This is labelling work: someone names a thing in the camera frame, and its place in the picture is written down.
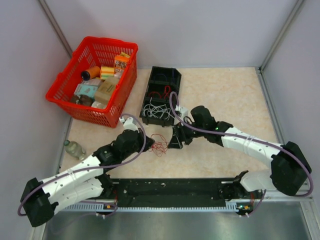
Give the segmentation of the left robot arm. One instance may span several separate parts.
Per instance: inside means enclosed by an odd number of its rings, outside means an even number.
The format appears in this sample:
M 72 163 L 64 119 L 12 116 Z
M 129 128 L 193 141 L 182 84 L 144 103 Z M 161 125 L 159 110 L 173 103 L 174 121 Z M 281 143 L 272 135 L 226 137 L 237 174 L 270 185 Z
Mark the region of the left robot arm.
M 148 151 L 155 140 L 142 129 L 124 130 L 116 140 L 52 177 L 30 179 L 23 190 L 18 215 L 26 216 L 32 227 L 48 222 L 64 208 L 90 198 L 109 198 L 114 191 L 106 172 L 129 162 L 132 154 Z

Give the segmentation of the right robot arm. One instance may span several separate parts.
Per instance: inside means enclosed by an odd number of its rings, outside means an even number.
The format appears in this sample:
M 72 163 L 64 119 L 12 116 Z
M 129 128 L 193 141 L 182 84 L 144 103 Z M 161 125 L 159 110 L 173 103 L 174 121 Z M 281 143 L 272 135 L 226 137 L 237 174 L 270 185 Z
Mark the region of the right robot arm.
M 261 171 L 243 171 L 234 179 L 233 192 L 239 198 L 256 190 L 278 190 L 287 196 L 296 196 L 312 172 L 300 147 L 292 141 L 272 143 L 246 134 L 228 122 L 216 121 L 203 105 L 191 111 L 176 106 L 173 113 L 177 124 L 172 127 L 170 149 L 182 149 L 193 139 L 204 138 L 212 144 L 240 151 L 267 166 Z

